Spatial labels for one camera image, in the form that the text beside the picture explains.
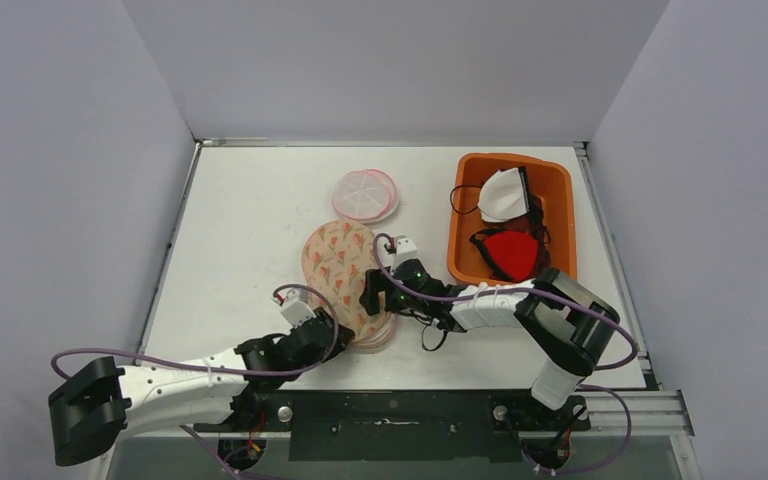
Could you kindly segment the floral beige bra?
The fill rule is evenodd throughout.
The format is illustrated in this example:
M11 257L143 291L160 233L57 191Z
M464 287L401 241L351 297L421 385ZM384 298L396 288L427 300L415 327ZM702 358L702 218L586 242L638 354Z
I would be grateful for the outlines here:
M392 314L368 314L360 304L365 273L377 267L373 238L373 231L361 223L332 220L314 230L301 253L306 284L323 294L339 323L355 333L351 348L359 353L383 349L396 331Z

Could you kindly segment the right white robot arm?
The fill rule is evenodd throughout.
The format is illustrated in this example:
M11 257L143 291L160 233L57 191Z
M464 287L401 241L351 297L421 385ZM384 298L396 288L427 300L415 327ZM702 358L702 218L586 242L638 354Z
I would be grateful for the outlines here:
M525 402L528 421L553 427L581 382L599 368L618 313L569 275L549 268L519 284L455 286L432 277L418 260L370 269L359 303L367 314L387 311L430 323L444 334L481 328L522 328L547 359Z

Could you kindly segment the white mesh pink-trimmed laundry bag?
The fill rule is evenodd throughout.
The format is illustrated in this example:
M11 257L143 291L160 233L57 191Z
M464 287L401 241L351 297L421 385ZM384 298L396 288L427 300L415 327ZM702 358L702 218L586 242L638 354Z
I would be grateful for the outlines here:
M331 206L338 216L362 224L386 219L396 211L399 201L394 180L379 169L346 173L331 194Z

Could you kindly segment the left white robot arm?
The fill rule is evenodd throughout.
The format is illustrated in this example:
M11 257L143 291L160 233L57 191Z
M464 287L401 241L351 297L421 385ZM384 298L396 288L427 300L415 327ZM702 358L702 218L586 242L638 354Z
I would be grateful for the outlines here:
M341 354L354 338L351 328L317 308L288 333L189 362L135 366L117 364L114 355L96 358L48 397L55 463L78 465L119 440L180 425L246 430L266 394Z

